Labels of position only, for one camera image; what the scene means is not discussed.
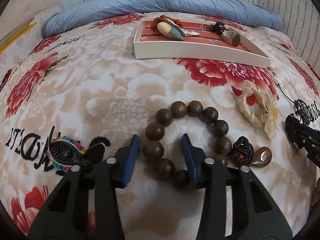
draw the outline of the metal rivet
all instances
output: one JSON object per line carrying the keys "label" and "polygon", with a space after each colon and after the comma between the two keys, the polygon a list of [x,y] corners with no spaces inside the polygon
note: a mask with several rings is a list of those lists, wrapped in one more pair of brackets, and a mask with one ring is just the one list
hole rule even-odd
{"label": "metal rivet", "polygon": [[214,163],[215,163],[215,160],[212,159],[212,158],[205,158],[205,159],[204,159],[204,162],[205,162],[206,164],[214,164]]}
{"label": "metal rivet", "polygon": [[242,172],[249,172],[250,171],[250,168],[248,167],[248,166],[241,166],[240,167],[240,170],[242,171]]}
{"label": "metal rivet", "polygon": [[71,167],[71,171],[75,172],[75,171],[79,171],[80,170],[80,166],[79,165],[74,165]]}
{"label": "metal rivet", "polygon": [[114,157],[110,157],[110,158],[106,159],[106,162],[107,162],[108,164],[114,164],[114,163],[117,162],[117,159],[114,158]]}

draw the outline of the wooden bead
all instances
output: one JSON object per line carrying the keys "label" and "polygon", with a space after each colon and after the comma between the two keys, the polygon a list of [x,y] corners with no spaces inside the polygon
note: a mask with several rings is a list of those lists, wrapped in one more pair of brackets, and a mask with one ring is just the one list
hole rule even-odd
{"label": "wooden bead", "polygon": [[214,107],[207,107],[203,110],[202,121],[205,123],[214,123],[218,120],[219,113]]}
{"label": "wooden bead", "polygon": [[188,104],[187,111],[189,116],[199,117],[203,112],[203,106],[199,101],[194,100]]}
{"label": "wooden bead", "polygon": [[173,176],[171,177],[172,185],[175,188],[185,188],[190,185],[190,177],[189,173],[186,170],[177,171]]}
{"label": "wooden bead", "polygon": [[222,164],[223,166],[227,166],[227,165],[228,165],[228,157],[225,156],[225,155],[216,154],[213,159],[214,159],[215,161],[217,161],[217,162],[221,162],[221,164]]}
{"label": "wooden bead", "polygon": [[181,101],[175,101],[170,106],[170,110],[172,112],[172,116],[175,119],[180,119],[186,116],[187,114],[187,106],[185,103]]}
{"label": "wooden bead", "polygon": [[217,120],[212,125],[212,133],[216,137],[226,136],[229,131],[229,125],[224,120]]}
{"label": "wooden bead", "polygon": [[156,122],[162,124],[164,127],[172,124],[173,116],[169,109],[162,108],[156,113]]}
{"label": "wooden bead", "polygon": [[250,166],[256,167],[256,168],[263,168],[266,167],[272,159],[272,152],[271,150],[264,146],[258,149],[252,158],[252,161],[250,163]]}
{"label": "wooden bead", "polygon": [[153,122],[146,127],[145,133],[150,141],[160,141],[164,137],[165,129],[161,124]]}
{"label": "wooden bead", "polygon": [[161,142],[147,141],[143,146],[142,152],[148,161],[155,162],[162,158],[164,154],[164,147]]}
{"label": "wooden bead", "polygon": [[232,143],[228,137],[222,136],[216,139],[214,147],[216,153],[227,155],[231,151]]}
{"label": "wooden bead", "polygon": [[175,166],[171,160],[162,158],[155,162],[154,169],[160,179],[168,179],[174,174]]}

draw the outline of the yellow bead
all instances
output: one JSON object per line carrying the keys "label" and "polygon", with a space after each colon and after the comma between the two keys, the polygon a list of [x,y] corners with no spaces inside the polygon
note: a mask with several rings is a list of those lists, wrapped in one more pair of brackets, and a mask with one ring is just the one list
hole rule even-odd
{"label": "yellow bead", "polygon": [[278,118],[278,111],[277,111],[277,109],[273,106],[273,107],[271,107],[270,112],[271,112],[271,114],[272,114],[272,116],[273,116],[273,119],[276,120],[276,119]]}

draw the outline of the bed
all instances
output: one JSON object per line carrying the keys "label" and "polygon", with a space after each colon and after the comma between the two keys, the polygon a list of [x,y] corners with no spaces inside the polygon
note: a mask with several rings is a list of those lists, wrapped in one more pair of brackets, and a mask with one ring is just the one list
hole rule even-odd
{"label": "bed", "polygon": [[[104,158],[126,145],[133,134],[146,142],[145,127],[157,110],[174,101],[199,100],[215,107],[229,123],[228,137],[235,142],[246,136],[254,149],[267,146],[272,162],[253,172],[272,195],[295,234],[304,226],[316,181],[316,166],[288,141],[284,120],[294,112],[292,100],[317,102],[319,77],[292,49],[283,33],[266,27],[248,27],[216,17],[166,12],[172,18],[221,21],[236,28],[271,59],[273,72],[241,64],[199,59],[136,60],[133,38],[139,21],[164,13],[131,13],[92,22],[40,41],[40,30],[30,39],[40,42],[4,75],[0,91],[0,198],[15,225],[25,234],[61,176],[46,156],[48,136],[55,132],[79,140],[88,147],[95,137],[110,141]],[[44,22],[43,14],[39,22]],[[21,37],[13,44],[21,47]],[[11,57],[2,54],[2,64]],[[253,128],[241,115],[236,99],[241,84],[250,80],[277,95],[277,134],[270,141],[262,128]],[[248,100],[256,105],[255,98]],[[319,120],[310,124],[319,127]],[[198,119],[175,121],[161,141],[165,157],[176,169],[185,169],[179,139],[188,133],[193,145],[212,156],[214,138]],[[140,154],[125,190],[117,191],[126,239],[195,239],[200,221],[203,191],[178,191],[157,180]],[[227,208],[227,232],[232,216]],[[94,234],[93,203],[88,231]]]}

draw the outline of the yellow tape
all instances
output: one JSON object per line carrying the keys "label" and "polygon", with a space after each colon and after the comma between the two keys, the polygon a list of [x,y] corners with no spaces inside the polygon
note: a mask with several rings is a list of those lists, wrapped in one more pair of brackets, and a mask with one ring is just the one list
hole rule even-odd
{"label": "yellow tape", "polygon": [[19,31],[14,37],[12,37],[6,44],[4,44],[2,47],[0,47],[0,54],[4,52],[15,40],[17,40],[19,37],[21,37],[23,34],[25,34],[27,31],[31,30],[37,23],[33,23],[28,25],[27,27],[23,28],[21,31]]}

